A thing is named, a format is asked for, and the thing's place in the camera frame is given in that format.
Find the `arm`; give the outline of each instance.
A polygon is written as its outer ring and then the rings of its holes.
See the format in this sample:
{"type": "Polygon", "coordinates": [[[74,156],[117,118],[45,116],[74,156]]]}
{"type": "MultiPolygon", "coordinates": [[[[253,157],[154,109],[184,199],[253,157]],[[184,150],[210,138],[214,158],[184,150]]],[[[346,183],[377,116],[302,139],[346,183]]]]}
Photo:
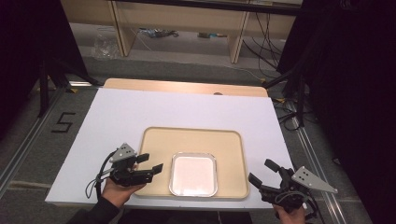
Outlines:
{"type": "Polygon", "coordinates": [[[279,219],[282,224],[305,224],[305,210],[302,206],[290,213],[287,213],[281,206],[273,204],[273,207],[279,214],[279,219]]]}
{"type": "Polygon", "coordinates": [[[92,210],[79,210],[67,224],[105,224],[110,222],[120,211],[120,208],[129,200],[131,195],[146,185],[137,185],[125,188],[116,185],[110,178],[106,180],[102,197],[92,210]]]}

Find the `white table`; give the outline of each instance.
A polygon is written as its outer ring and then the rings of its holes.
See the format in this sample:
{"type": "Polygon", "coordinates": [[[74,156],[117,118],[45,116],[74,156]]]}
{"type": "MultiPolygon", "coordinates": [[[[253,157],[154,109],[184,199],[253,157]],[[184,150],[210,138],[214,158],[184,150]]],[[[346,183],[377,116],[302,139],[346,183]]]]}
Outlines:
{"type": "MultiPolygon", "coordinates": [[[[166,86],[167,83],[161,82],[161,85],[166,86]]],[[[206,85],[206,90],[210,89],[210,84],[202,85],[206,85]]],[[[97,92],[46,202],[63,206],[96,203],[95,192],[87,199],[85,188],[99,172],[104,159],[124,142],[138,150],[143,132],[153,126],[238,132],[242,137],[247,171],[270,187],[279,188],[281,178],[264,165],[266,159],[286,168],[292,167],[274,107],[268,97],[103,88],[97,92]]],[[[197,210],[272,207],[261,200],[260,193],[251,185],[249,195],[243,200],[133,195],[125,205],[147,209],[197,210]]]]}

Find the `plastic tray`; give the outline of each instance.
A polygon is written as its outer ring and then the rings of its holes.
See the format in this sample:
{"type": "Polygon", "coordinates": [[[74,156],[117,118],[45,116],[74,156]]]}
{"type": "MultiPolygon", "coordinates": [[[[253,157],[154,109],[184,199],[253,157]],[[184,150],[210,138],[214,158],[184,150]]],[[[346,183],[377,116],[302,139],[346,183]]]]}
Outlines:
{"type": "Polygon", "coordinates": [[[170,191],[172,162],[179,153],[205,153],[216,158],[218,190],[211,198],[244,199],[249,193],[242,139],[235,131],[147,128],[140,154],[149,153],[149,160],[139,164],[139,170],[151,169],[163,163],[163,171],[152,183],[137,191],[138,196],[175,197],[170,191]]]}

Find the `human hand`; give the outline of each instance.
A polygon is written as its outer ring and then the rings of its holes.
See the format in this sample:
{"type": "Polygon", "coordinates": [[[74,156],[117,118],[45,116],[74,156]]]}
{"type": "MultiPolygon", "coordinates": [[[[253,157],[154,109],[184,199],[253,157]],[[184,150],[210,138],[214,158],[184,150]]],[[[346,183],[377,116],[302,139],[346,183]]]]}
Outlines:
{"type": "Polygon", "coordinates": [[[105,188],[102,192],[102,197],[120,208],[129,200],[133,193],[142,189],[145,186],[146,184],[124,187],[121,185],[117,185],[112,179],[107,178],[105,188]]]}
{"type": "Polygon", "coordinates": [[[294,209],[287,213],[283,207],[273,204],[274,209],[279,214],[279,219],[282,224],[305,224],[305,210],[301,206],[299,209],[294,209]]]}

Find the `printed number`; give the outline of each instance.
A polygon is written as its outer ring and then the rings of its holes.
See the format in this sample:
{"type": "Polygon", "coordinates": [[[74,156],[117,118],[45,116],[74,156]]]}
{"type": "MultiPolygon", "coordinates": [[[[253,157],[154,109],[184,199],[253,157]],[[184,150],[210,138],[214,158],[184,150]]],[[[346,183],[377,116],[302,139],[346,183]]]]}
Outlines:
{"type": "Polygon", "coordinates": [[[63,112],[61,117],[58,119],[58,122],[56,124],[65,124],[67,125],[66,130],[52,130],[53,133],[68,133],[70,127],[72,126],[73,122],[64,122],[62,119],[64,118],[65,115],[75,115],[76,113],[70,113],[70,112],[63,112]]]}

